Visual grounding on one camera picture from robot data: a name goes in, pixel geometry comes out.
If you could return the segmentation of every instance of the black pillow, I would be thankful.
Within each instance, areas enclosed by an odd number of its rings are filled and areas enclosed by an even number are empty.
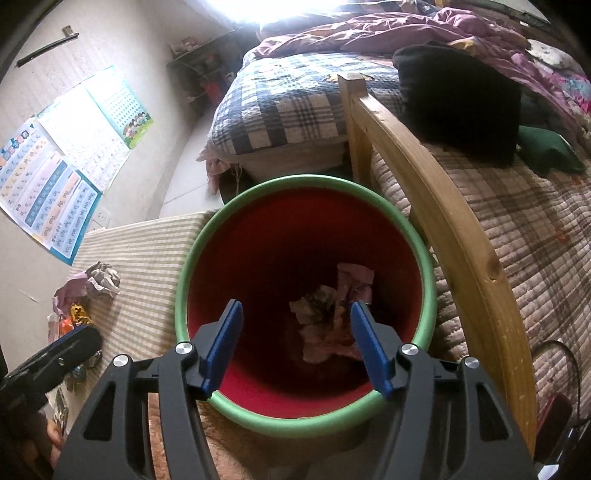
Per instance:
[[[521,108],[517,82],[435,41],[401,48],[392,62],[404,104],[400,120],[420,140],[500,166],[513,162]]]

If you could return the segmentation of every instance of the white wall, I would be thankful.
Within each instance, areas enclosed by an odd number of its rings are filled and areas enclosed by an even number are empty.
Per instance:
[[[110,226],[156,218],[194,121],[168,76],[168,39],[155,31],[138,0],[64,0],[42,21],[20,56],[61,38],[65,25],[80,33],[78,40],[10,69],[0,83],[0,141],[56,96],[114,64],[154,124],[101,204],[112,214]],[[13,368],[47,343],[51,298],[69,268],[3,212],[0,248],[0,344]]]
[[[178,43],[187,37],[205,43],[228,31],[200,7],[201,0],[192,2],[192,7],[183,0],[138,1],[153,28],[169,43]]]

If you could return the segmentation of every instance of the purple comforter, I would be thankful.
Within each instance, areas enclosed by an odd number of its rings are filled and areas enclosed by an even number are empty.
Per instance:
[[[393,54],[399,48],[430,40],[470,40],[472,55],[546,98],[570,133],[566,140],[576,143],[580,134],[576,117],[563,91],[529,60],[527,39],[467,10],[443,8],[432,18],[406,13],[363,15],[303,33],[267,38],[255,52],[261,58],[330,51]]]

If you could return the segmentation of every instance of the alphabet chart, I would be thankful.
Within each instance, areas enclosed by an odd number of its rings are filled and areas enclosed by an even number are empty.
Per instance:
[[[68,265],[101,193],[30,118],[0,150],[0,207]]]
[[[154,121],[125,79],[111,66],[86,79],[82,85],[125,144],[134,148]]]
[[[130,150],[83,84],[59,96],[37,118],[63,154],[104,192]]]

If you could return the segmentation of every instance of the plaid quilt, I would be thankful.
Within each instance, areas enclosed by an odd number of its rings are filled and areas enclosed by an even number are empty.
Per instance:
[[[385,56],[304,53],[252,61],[217,107],[208,146],[242,155],[346,135],[338,72],[360,72],[368,90],[393,112],[401,109],[398,71]]]
[[[456,184],[495,248],[534,350],[548,339],[574,353],[582,377],[581,417],[591,411],[591,179],[553,171],[547,179],[521,160],[511,168],[477,165],[451,148],[425,145]],[[383,159],[372,169],[384,196],[408,215],[410,204]],[[467,355],[462,325],[441,268],[436,356]],[[554,346],[534,359],[538,408],[561,392],[577,398],[574,365]]]

